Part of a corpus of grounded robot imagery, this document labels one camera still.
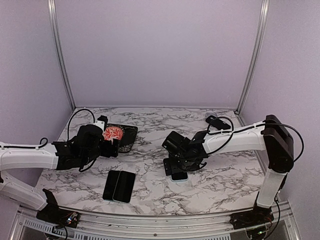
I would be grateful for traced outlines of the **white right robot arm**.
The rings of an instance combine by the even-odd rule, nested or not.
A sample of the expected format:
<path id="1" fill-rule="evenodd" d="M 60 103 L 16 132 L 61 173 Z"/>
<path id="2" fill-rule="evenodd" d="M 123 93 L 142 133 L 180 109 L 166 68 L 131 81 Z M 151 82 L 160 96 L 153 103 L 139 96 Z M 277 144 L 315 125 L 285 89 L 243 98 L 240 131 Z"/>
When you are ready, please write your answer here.
<path id="1" fill-rule="evenodd" d="M 198 171 L 206 165 L 203 160 L 211 155 L 265 151 L 268 169 L 255 201 L 256 206 L 247 214 L 252 224 L 258 224 L 267 216 L 267 209 L 272 206 L 295 163 L 294 140 L 288 128 L 275 115 L 267 115 L 265 120 L 244 127 L 232 125 L 227 130 L 199 131 L 191 139 L 172 131 L 162 143 L 168 152 L 168 157 L 163 160 L 165 174 L 170 176 Z"/>

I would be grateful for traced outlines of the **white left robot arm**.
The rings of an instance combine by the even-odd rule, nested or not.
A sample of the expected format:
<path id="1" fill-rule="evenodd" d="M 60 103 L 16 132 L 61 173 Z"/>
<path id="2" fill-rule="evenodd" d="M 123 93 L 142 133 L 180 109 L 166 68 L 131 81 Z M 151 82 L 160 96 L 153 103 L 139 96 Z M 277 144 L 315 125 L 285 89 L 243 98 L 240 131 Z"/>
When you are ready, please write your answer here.
<path id="1" fill-rule="evenodd" d="M 88 170 L 98 157 L 117 157 L 120 140 L 104 138 L 105 124 L 82 125 L 68 141 L 41 145 L 0 144 L 0 192 L 31 209 L 41 211 L 53 223 L 63 219 L 63 211 L 56 206 L 52 192 L 38 190 L 8 173 L 12 169 L 49 169 L 64 171 Z"/>

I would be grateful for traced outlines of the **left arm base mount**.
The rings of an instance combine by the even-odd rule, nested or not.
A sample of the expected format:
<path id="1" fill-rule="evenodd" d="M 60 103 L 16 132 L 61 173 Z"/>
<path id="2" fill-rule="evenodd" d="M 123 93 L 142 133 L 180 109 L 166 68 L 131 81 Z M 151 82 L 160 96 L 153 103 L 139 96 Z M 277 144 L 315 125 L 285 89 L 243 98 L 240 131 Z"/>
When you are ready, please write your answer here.
<path id="1" fill-rule="evenodd" d="M 38 210 L 36 218 L 48 223 L 56 224 L 60 227 L 76 228 L 79 223 L 80 214 L 77 211 L 62 209 L 53 193 L 47 189 L 42 189 L 46 196 L 46 205 L 42 210 Z"/>

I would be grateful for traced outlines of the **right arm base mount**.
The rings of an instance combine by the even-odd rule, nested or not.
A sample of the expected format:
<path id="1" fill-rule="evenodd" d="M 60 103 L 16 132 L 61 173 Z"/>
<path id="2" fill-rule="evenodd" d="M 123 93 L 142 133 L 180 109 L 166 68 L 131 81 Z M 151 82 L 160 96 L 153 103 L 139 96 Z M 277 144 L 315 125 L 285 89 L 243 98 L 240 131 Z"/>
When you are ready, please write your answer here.
<path id="1" fill-rule="evenodd" d="M 251 210 L 232 213 L 230 215 L 229 223 L 234 230 L 253 227 L 265 223 L 271 223 L 274 220 L 272 214 L 272 207 L 261 207 L 257 204 L 257 198 Z"/>

